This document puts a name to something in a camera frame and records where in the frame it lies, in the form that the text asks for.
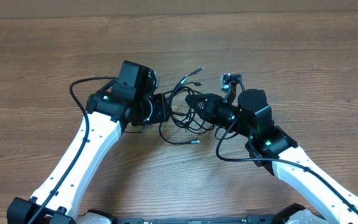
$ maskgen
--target wooden table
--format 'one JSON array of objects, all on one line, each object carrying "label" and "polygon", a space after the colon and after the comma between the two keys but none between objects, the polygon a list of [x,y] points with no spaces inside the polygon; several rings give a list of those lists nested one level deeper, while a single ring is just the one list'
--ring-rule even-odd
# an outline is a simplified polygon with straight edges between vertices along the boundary
[{"label": "wooden table", "polygon": [[[204,66],[191,80],[203,84],[203,93],[223,95],[220,74],[242,72],[246,88],[266,91],[276,123],[358,195],[358,11],[1,20],[0,223],[15,196],[29,198],[47,178],[78,129],[81,112],[69,84],[117,75],[125,59],[158,71],[158,92]],[[85,102],[103,83],[75,92]],[[174,104],[185,110],[183,100]],[[174,141],[196,137],[172,123],[163,132]],[[238,217],[294,202],[311,208],[265,169],[217,159],[213,132],[198,138],[201,144],[172,146],[157,125],[124,134],[80,213]],[[222,153],[248,156],[246,141],[225,141]]]}]

